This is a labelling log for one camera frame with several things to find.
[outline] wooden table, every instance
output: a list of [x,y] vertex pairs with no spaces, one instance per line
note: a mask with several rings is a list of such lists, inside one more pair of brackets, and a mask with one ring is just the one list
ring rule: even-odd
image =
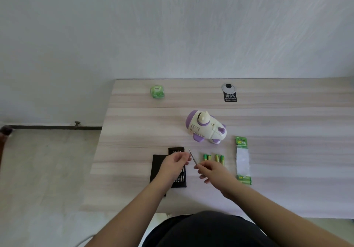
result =
[[[221,86],[237,88],[225,102]],[[153,99],[161,84],[165,98]],[[185,127],[194,110],[227,127],[220,145],[197,143]],[[249,143],[252,187],[304,217],[354,218],[354,88],[337,79],[117,80],[112,90],[82,209],[120,211],[148,183],[153,154],[184,146],[225,156],[235,174],[235,136]],[[244,215],[187,166],[187,188],[171,189],[159,213],[215,209]]]

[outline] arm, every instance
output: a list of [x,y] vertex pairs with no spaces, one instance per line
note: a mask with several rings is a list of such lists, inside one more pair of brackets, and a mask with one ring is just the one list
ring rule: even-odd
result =
[[163,196],[189,160],[189,153],[186,152],[167,156],[155,179],[102,228],[86,247],[138,246]]
[[218,162],[203,161],[194,167],[205,183],[211,183],[235,202],[263,232],[280,246],[352,246],[246,186]]

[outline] black shirt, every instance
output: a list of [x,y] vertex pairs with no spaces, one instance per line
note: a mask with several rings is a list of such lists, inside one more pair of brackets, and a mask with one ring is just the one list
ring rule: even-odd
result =
[[255,224],[214,211],[169,218],[146,237],[143,247],[278,246]]

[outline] green cube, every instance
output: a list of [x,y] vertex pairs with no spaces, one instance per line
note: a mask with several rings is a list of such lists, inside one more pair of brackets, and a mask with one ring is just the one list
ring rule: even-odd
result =
[[150,94],[155,99],[162,99],[165,97],[164,87],[162,85],[155,85],[150,88]]

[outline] white wall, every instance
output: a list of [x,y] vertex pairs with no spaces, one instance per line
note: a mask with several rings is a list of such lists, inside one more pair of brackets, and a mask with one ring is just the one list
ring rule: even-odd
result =
[[113,79],[354,75],[354,0],[0,0],[0,120],[101,124]]

